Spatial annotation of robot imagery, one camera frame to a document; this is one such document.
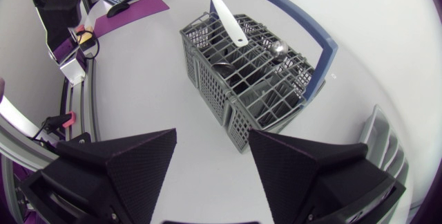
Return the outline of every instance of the white wall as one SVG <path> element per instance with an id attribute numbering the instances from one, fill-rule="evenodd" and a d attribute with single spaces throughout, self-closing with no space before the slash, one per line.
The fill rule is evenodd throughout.
<path id="1" fill-rule="evenodd" d="M 411 140 L 418 202 L 442 157 L 442 27 L 433 1 L 291 1 L 355 54 L 395 104 L 405 125 L 396 131 Z"/>
<path id="2" fill-rule="evenodd" d="M 32 0 L 0 0 L 0 76 L 5 96 L 38 127 L 58 115 L 64 76 L 48 56 Z"/>

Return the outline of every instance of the cutlery basket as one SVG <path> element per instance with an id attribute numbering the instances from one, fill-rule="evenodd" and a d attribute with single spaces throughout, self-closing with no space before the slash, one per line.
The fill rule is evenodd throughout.
<path id="1" fill-rule="evenodd" d="M 288 0 L 269 0 L 287 9 L 324 48 L 316 68 L 289 47 L 282 62 L 269 48 L 279 38 L 246 15 L 235 15 L 249 43 L 237 47 L 214 10 L 204 13 L 180 31 L 189 79 L 238 149 L 248 143 L 249 129 L 281 131 L 323 85 L 337 45 L 300 8 Z M 228 74 L 212 65 L 234 66 Z"/>

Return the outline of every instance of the white table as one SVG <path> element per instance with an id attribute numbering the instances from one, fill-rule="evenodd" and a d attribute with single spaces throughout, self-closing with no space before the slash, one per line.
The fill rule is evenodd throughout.
<path id="1" fill-rule="evenodd" d="M 250 149 L 238 153 L 186 74 L 179 30 L 209 11 L 210 0 L 163 1 L 169 10 L 99 38 L 95 77 L 101 139 L 177 129 L 177 146 L 152 223 L 273 223 Z M 265 23 L 316 64 L 317 45 L 276 7 L 264 0 L 225 1 L 234 14 L 246 13 Z M 99 1 L 86 25 L 93 25 L 110 7 Z M 284 24 L 272 21 L 276 17 Z M 281 134 L 355 143 L 375 104 L 381 105 L 394 127 L 402 128 L 400 116 L 376 80 L 336 42 L 340 47 L 325 87 Z M 411 190 L 407 190 L 393 222 L 405 222 L 410 201 Z"/>

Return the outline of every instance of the black cable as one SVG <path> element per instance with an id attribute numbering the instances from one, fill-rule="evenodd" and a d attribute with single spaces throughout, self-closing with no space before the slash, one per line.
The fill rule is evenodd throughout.
<path id="1" fill-rule="evenodd" d="M 41 128 L 39 129 L 39 131 L 32 137 L 30 138 L 32 141 L 36 140 L 37 136 L 41 133 L 41 131 L 43 131 L 44 126 L 46 125 L 48 119 L 46 119 L 43 124 L 41 125 Z"/>
<path id="2" fill-rule="evenodd" d="M 83 35 L 84 33 L 89 33 L 89 34 L 91 34 L 91 35 L 92 35 L 92 38 L 94 39 L 94 42 L 97 44 L 97 52 L 95 53 L 95 55 L 94 55 L 93 57 L 84 57 L 84 58 L 86 58 L 86 59 L 95 59 L 95 58 L 97 57 L 97 55 L 98 55 L 98 52 L 99 52 L 99 41 L 98 41 L 98 38 L 97 38 L 97 36 L 95 36 L 95 33 L 93 33 L 92 31 L 89 31 L 89 30 L 80 30 L 80 31 L 77 33 L 77 36 L 80 36 L 80 40 L 78 40 L 78 44 L 81 42 L 81 38 L 83 37 L 82 35 Z"/>
<path id="3" fill-rule="evenodd" d="M 30 216 L 30 212 L 28 212 L 28 214 L 26 214 L 25 218 L 23 219 L 23 223 L 25 223 L 28 220 L 29 216 Z"/>
<path id="4" fill-rule="evenodd" d="M 38 142 L 40 144 L 40 146 L 42 146 L 42 147 L 46 146 L 47 150 L 57 154 L 57 148 L 55 148 L 55 146 L 53 146 L 49 141 L 42 140 L 42 139 L 35 139 L 35 140 L 32 140 L 32 141 Z"/>
<path id="5" fill-rule="evenodd" d="M 26 171 L 25 167 L 20 166 L 20 168 L 23 170 L 23 172 L 26 174 L 26 176 L 29 176 L 29 173 Z"/>

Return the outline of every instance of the blue handle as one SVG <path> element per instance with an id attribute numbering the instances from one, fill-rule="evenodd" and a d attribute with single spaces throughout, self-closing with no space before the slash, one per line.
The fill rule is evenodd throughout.
<path id="1" fill-rule="evenodd" d="M 319 57 L 318 65 L 316 65 L 315 71 L 311 76 L 310 82 L 307 85 L 304 93 L 306 101 L 310 102 L 324 81 L 325 74 L 327 74 L 327 71 L 333 62 L 334 55 L 338 50 L 338 44 L 336 44 L 336 42 L 323 29 L 323 27 L 318 24 L 318 22 L 316 22 L 312 17 L 310 17 L 310 15 L 308 15 L 304 10 L 299 8 L 290 0 L 268 1 L 278 6 L 290 17 L 295 19 L 318 42 L 321 48 L 323 48 L 323 52 Z M 212 3 L 210 11 L 215 11 Z"/>

